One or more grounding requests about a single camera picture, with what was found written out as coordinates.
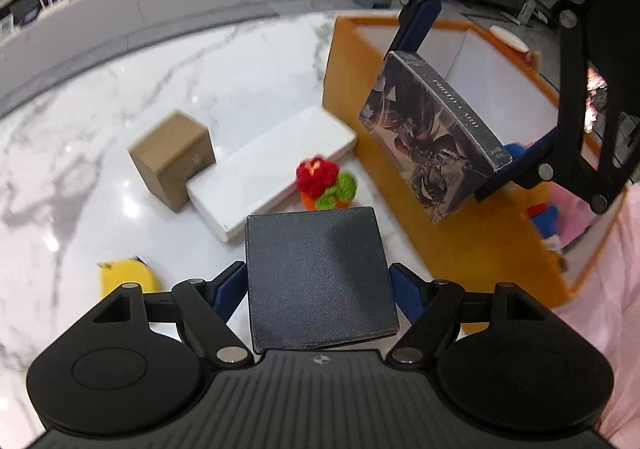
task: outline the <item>pink cloth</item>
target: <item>pink cloth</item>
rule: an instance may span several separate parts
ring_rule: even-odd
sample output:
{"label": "pink cloth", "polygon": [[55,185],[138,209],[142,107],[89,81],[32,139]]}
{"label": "pink cloth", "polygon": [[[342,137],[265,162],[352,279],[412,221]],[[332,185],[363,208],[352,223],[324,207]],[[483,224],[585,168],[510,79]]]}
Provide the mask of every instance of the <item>pink cloth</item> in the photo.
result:
{"label": "pink cloth", "polygon": [[620,449],[640,448],[640,186],[629,189],[578,295],[555,312],[613,367],[600,434]]}
{"label": "pink cloth", "polygon": [[550,184],[550,193],[550,203],[560,207],[557,226],[560,248],[564,249],[585,231],[596,215],[587,202],[558,184]]}

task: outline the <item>orange bin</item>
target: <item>orange bin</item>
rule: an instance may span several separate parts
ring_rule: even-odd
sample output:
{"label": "orange bin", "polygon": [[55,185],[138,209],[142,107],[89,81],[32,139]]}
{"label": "orange bin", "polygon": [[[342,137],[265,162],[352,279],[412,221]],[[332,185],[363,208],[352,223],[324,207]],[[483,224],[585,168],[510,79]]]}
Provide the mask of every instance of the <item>orange bin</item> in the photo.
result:
{"label": "orange bin", "polygon": [[[380,47],[364,37],[360,29],[397,25],[394,16],[337,19],[324,80],[323,106],[356,131],[358,160],[434,278],[449,279],[467,291],[482,292],[493,291],[500,281],[512,281],[547,307],[564,304],[576,288],[565,282],[560,257],[543,246],[539,233],[523,215],[535,198],[544,197],[548,187],[541,184],[534,190],[538,191],[536,194],[510,184],[482,203],[469,198],[458,212],[434,224],[378,142],[358,120],[383,64]],[[555,90],[489,32],[470,22],[440,19],[434,28],[474,32],[519,68],[557,106]],[[590,137],[587,140],[587,145],[597,153],[597,145]]]}

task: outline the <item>wall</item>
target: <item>wall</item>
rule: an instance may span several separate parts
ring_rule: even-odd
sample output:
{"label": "wall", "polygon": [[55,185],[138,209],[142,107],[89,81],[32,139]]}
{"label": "wall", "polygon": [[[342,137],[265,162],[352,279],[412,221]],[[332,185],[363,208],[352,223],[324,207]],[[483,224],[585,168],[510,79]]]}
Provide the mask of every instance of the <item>wall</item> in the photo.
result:
{"label": "wall", "polygon": [[70,0],[0,45],[0,114],[131,50],[299,0]]}

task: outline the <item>white foam block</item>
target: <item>white foam block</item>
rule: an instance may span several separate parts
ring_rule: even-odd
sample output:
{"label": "white foam block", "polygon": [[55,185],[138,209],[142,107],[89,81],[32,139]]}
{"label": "white foam block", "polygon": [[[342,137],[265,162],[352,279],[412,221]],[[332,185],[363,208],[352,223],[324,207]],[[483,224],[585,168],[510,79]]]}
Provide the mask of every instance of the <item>white foam block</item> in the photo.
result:
{"label": "white foam block", "polygon": [[187,182],[191,202],[213,233],[229,241],[247,216],[267,212],[295,190],[301,161],[316,155],[335,161],[355,143],[356,134],[332,114],[305,109]]}

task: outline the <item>red crocheted flower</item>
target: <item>red crocheted flower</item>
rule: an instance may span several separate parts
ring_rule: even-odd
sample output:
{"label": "red crocheted flower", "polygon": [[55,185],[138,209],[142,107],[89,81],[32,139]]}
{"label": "red crocheted flower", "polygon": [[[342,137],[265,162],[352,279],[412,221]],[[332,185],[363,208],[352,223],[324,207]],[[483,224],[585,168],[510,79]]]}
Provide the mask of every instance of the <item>red crocheted flower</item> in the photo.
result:
{"label": "red crocheted flower", "polygon": [[335,184],[338,166],[321,156],[300,162],[296,169],[296,187],[313,199],[319,198],[327,187]]}

